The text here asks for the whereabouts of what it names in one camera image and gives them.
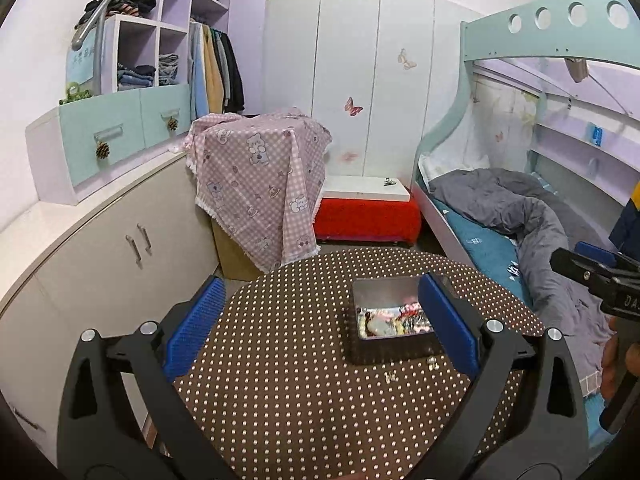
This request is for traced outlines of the person's right hand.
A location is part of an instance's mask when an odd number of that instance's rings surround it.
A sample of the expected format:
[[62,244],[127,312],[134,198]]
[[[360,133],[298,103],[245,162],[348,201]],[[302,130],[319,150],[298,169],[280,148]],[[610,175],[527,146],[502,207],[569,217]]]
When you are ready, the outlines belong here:
[[618,329],[617,318],[612,316],[608,320],[608,327],[613,332],[613,336],[608,340],[603,348],[603,356],[601,361],[602,382],[600,393],[603,399],[608,402],[616,393],[616,366],[618,352]]

